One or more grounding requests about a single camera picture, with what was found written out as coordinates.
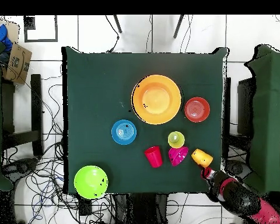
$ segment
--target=yellow cup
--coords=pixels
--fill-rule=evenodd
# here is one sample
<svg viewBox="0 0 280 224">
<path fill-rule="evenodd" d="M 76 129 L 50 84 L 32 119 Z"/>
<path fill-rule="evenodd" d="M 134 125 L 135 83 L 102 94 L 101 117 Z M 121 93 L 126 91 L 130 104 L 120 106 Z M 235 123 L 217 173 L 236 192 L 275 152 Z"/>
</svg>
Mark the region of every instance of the yellow cup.
<svg viewBox="0 0 280 224">
<path fill-rule="evenodd" d="M 205 153 L 200 149 L 196 149 L 191 156 L 198 165 L 204 168 L 208 167 L 213 160 L 212 156 L 210 156 L 209 154 Z"/>
</svg>

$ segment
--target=cardboard box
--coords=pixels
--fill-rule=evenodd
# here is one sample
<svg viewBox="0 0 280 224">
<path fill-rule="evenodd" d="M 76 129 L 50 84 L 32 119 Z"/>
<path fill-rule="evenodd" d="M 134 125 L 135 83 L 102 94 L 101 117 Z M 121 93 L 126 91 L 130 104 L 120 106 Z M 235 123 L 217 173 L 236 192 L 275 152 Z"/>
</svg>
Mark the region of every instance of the cardboard box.
<svg viewBox="0 0 280 224">
<path fill-rule="evenodd" d="M 12 49 L 9 58 L 9 67 L 3 68 L 3 78 L 11 82 L 25 84 L 32 52 L 18 45 L 19 30 L 18 24 L 0 19 L 0 26 L 4 24 L 7 28 L 7 37 L 12 42 Z"/>
<path fill-rule="evenodd" d="M 12 50 L 7 69 L 1 67 L 3 78 L 11 82 L 25 84 L 32 52 L 12 43 Z"/>
</svg>

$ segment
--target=red cup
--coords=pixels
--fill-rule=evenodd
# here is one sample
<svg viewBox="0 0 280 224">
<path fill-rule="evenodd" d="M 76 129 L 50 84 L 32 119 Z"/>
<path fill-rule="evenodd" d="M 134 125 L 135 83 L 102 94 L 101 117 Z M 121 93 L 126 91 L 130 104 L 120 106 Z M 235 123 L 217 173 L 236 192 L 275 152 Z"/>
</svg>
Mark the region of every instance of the red cup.
<svg viewBox="0 0 280 224">
<path fill-rule="evenodd" d="M 163 164 L 163 160 L 161 157 L 160 147 L 153 146 L 144 151 L 144 155 L 148 159 L 150 165 L 152 167 L 157 168 Z"/>
</svg>

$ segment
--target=chair leg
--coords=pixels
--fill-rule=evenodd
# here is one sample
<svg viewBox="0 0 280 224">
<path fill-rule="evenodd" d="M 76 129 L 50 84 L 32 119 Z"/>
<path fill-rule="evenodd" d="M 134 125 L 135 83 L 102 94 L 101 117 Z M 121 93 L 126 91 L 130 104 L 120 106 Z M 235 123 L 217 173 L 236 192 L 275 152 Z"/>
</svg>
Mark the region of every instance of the chair leg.
<svg viewBox="0 0 280 224">
<path fill-rule="evenodd" d="M 183 20 L 183 17 L 184 17 L 184 15 L 180 15 L 180 18 L 179 18 L 179 20 L 178 20 L 178 23 L 177 23 L 177 26 L 176 26 L 176 29 L 175 29 L 173 38 L 176 38 L 177 33 L 179 33 L 180 25 L 181 25 L 181 21 Z"/>
<path fill-rule="evenodd" d="M 119 33 L 122 33 L 123 31 L 121 30 L 117 15 L 113 15 L 113 16 L 114 16 L 114 20 L 116 22 L 116 26 L 117 26 L 117 29 L 118 29 Z"/>
</svg>

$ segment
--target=orange plate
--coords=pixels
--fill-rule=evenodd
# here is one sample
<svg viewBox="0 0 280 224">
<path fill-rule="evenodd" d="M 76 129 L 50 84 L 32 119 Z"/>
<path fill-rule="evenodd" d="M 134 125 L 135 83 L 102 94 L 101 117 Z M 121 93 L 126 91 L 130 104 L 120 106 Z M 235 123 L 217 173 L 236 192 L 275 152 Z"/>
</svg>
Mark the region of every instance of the orange plate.
<svg viewBox="0 0 280 224">
<path fill-rule="evenodd" d="M 131 96 L 135 114 L 148 124 L 164 124 L 179 111 L 179 87 L 162 75 L 147 76 L 136 84 Z"/>
</svg>

